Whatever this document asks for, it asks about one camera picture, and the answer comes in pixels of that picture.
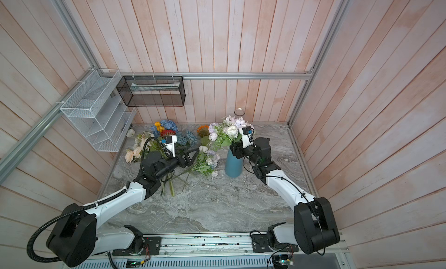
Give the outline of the dusty blue rose bunch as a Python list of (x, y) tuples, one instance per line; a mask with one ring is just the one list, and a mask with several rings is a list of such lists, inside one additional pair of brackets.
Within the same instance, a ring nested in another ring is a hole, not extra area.
[(195, 135), (193, 132), (187, 130), (184, 132), (178, 132), (177, 133), (177, 144), (185, 147), (185, 146), (195, 146), (199, 143), (197, 135)]

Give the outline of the teal ceramic vase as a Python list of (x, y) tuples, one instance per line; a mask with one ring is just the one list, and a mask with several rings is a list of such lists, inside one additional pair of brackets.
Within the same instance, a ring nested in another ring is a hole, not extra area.
[(225, 174), (231, 178), (237, 178), (243, 171), (243, 159), (238, 159), (229, 149), (225, 162)]

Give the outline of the red gerbera flower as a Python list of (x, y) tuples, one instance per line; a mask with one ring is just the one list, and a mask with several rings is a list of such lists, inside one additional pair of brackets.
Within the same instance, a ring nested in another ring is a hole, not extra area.
[(172, 129), (164, 129), (160, 135), (164, 138), (166, 136), (173, 136), (173, 135), (177, 135), (175, 130)]

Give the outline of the lilac white flower bunch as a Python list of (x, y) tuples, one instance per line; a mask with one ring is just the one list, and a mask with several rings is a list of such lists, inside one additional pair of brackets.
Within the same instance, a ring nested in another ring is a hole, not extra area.
[(251, 128), (250, 134), (254, 133), (254, 126), (242, 117), (228, 116), (221, 123), (211, 123), (208, 127), (210, 148), (217, 151), (241, 141), (245, 127)]

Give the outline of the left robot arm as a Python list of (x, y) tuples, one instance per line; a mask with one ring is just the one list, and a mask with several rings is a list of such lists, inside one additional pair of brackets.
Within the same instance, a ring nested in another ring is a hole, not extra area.
[(150, 152), (141, 160), (137, 177), (121, 190), (93, 203), (75, 203), (51, 223), (54, 228), (46, 246), (69, 267), (76, 267), (90, 256), (113, 250), (126, 250), (132, 255), (144, 251), (144, 235), (137, 228), (125, 225), (114, 231), (98, 232), (98, 228), (124, 209), (140, 203), (156, 193), (161, 179), (176, 168), (191, 167), (199, 149), (188, 149), (175, 157), (163, 159), (160, 152)]

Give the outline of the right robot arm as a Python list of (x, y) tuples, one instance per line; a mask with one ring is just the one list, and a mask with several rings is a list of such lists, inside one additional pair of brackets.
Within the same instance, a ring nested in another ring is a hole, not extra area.
[(267, 239), (271, 247), (297, 245), (309, 255), (340, 242), (329, 201), (305, 192), (286, 176), (271, 157), (268, 138), (260, 137), (247, 144), (238, 141), (230, 146), (230, 150), (234, 157), (247, 159), (257, 179), (281, 196), (293, 211), (293, 223), (278, 223), (268, 227)]

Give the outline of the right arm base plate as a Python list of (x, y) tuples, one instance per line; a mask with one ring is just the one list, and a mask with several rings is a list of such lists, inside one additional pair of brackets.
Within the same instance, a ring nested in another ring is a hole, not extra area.
[(259, 231), (252, 231), (249, 234), (252, 240), (252, 249), (254, 253), (267, 253), (276, 251), (286, 251), (289, 253), (298, 252), (297, 245), (277, 242), (270, 233), (262, 234)]

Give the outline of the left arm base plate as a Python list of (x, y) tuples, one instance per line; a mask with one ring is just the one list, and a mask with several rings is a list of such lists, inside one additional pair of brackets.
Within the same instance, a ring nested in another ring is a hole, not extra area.
[(157, 256), (161, 248), (161, 236), (137, 238), (127, 249), (116, 249), (113, 256)]

